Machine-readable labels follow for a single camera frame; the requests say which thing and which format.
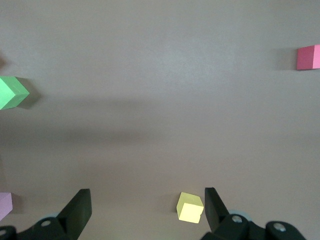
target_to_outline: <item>green block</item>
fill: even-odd
[[[17,78],[0,76],[0,110],[15,108],[28,95],[28,90]]]

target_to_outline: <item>colored block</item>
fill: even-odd
[[[176,211],[179,220],[198,224],[204,205],[199,196],[181,192]]]
[[[0,110],[18,106],[29,92],[14,76],[0,76]]]
[[[296,60],[296,69],[320,69],[320,45],[299,48]]]
[[[0,192],[0,221],[13,209],[10,192]]]

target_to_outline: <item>yellow block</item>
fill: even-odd
[[[199,196],[181,192],[176,211],[179,220],[198,224],[204,205]]]

